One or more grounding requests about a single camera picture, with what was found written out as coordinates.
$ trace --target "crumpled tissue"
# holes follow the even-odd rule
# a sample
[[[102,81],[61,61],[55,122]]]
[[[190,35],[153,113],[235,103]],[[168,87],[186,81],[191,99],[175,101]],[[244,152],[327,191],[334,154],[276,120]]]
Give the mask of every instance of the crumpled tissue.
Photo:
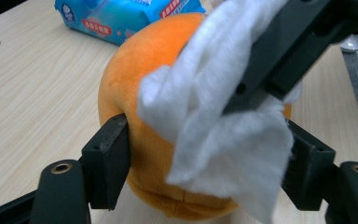
[[[224,1],[175,64],[146,76],[138,92],[140,118],[175,145],[167,182],[231,197],[264,223],[271,222],[294,141],[283,102],[270,96],[257,109],[222,112],[252,45],[286,2]]]

